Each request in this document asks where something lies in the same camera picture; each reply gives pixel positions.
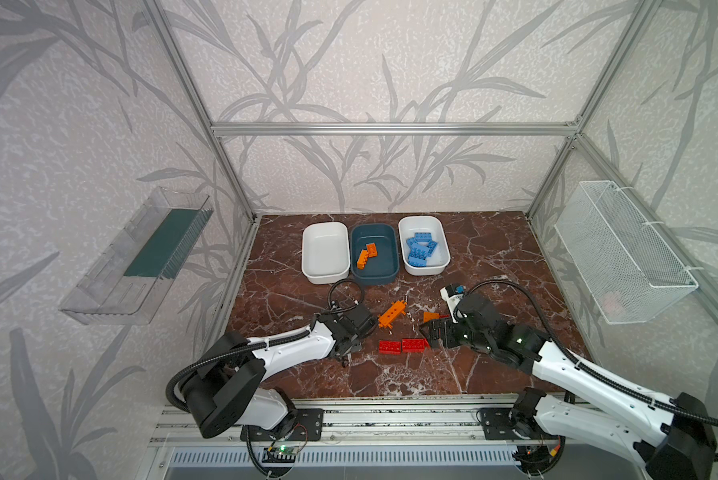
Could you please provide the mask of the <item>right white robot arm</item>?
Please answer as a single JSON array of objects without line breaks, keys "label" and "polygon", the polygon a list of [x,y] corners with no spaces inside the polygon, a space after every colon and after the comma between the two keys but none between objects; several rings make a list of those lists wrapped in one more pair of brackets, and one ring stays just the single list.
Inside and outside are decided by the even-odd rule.
[{"label": "right white robot arm", "polygon": [[718,463],[718,418],[686,393],[649,390],[566,348],[533,295],[517,283],[542,326],[511,323],[478,287],[449,285],[441,296],[450,315],[423,323],[432,347],[468,347],[493,360],[581,397],[587,407],[526,388],[512,409],[523,435],[571,437],[632,461],[653,479],[708,479]]}]

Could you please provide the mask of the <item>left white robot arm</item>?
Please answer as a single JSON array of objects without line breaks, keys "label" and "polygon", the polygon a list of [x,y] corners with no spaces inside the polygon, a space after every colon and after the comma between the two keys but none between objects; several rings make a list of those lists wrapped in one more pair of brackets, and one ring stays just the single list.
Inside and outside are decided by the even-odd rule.
[{"label": "left white robot arm", "polygon": [[298,427],[299,411],[280,389],[261,386],[267,379],[321,360],[348,361],[378,325],[364,304],[365,288],[353,279],[330,286],[327,308],[304,327],[267,337],[224,334],[193,364],[168,380],[167,401],[192,415],[201,435],[214,438],[240,426],[248,440],[256,427],[283,439]]}]

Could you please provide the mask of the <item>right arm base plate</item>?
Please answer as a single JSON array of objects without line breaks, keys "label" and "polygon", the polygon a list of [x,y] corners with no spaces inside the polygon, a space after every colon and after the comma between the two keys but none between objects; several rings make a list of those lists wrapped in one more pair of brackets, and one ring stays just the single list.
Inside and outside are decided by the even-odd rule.
[{"label": "right arm base plate", "polygon": [[526,440],[515,429],[511,407],[487,407],[477,410],[476,418],[486,440]]}]

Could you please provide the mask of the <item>blue lego brick front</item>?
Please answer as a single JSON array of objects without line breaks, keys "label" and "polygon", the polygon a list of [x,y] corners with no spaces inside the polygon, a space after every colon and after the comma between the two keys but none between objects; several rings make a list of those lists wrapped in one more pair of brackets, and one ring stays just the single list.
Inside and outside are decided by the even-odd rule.
[{"label": "blue lego brick front", "polygon": [[430,240],[426,244],[426,257],[430,258],[433,253],[436,251],[436,248],[438,246],[438,243],[434,240]]}]

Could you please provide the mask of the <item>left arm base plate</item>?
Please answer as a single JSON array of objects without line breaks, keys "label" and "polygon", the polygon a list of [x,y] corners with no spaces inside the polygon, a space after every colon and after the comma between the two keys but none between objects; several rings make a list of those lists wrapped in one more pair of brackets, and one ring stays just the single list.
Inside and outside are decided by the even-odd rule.
[{"label": "left arm base plate", "polygon": [[321,408],[297,409],[294,414],[288,414],[273,430],[265,430],[258,426],[245,426],[242,429],[241,440],[250,439],[252,442],[319,441],[322,436],[324,416],[325,410]]}]

